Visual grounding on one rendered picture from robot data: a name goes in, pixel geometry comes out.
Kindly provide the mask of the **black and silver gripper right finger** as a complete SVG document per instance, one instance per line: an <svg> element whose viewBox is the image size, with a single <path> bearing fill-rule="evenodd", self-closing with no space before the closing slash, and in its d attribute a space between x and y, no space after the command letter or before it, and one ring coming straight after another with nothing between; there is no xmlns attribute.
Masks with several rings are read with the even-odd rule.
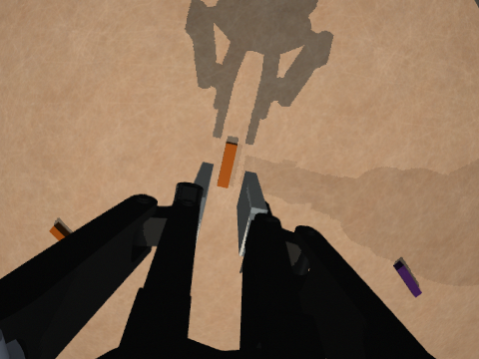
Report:
<svg viewBox="0 0 479 359"><path fill-rule="evenodd" d="M320 232L282 228L256 173L244 173L237 212L239 350L261 348L261 359L436 359Z"/></svg>

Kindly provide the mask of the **orange rod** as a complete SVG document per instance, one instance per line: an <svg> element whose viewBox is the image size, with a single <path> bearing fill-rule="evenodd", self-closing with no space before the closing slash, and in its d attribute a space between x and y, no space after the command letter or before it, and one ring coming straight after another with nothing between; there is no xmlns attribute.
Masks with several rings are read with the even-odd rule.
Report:
<svg viewBox="0 0 479 359"><path fill-rule="evenodd" d="M66 237L68 234L70 234L70 232L60 222L57 222L49 231L58 240L61 240L63 237Z"/></svg>
<svg viewBox="0 0 479 359"><path fill-rule="evenodd" d="M237 147L238 147L238 144L230 143L230 142L226 143L217 186L221 186L225 188L229 187L234 160L235 160L235 156L237 152Z"/></svg>

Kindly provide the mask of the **purple rod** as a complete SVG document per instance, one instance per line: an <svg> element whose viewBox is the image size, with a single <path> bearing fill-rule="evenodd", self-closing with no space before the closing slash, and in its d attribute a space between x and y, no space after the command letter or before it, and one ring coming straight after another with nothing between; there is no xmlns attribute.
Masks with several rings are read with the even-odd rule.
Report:
<svg viewBox="0 0 479 359"><path fill-rule="evenodd" d="M414 281L404 264L399 260L393 266L400 275L400 277L403 279L411 293L415 296L415 298L420 295L422 293L421 290L417 286L416 282Z"/></svg>

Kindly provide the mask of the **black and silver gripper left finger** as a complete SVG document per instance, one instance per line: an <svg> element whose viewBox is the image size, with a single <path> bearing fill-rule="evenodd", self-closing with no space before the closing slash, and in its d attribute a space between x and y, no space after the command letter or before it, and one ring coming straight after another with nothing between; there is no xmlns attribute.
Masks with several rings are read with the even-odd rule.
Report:
<svg viewBox="0 0 479 359"><path fill-rule="evenodd" d="M172 205L132 195L2 277L0 359L56 359L152 246L115 359L186 359L213 168L203 162L194 183L178 182Z"/></svg>

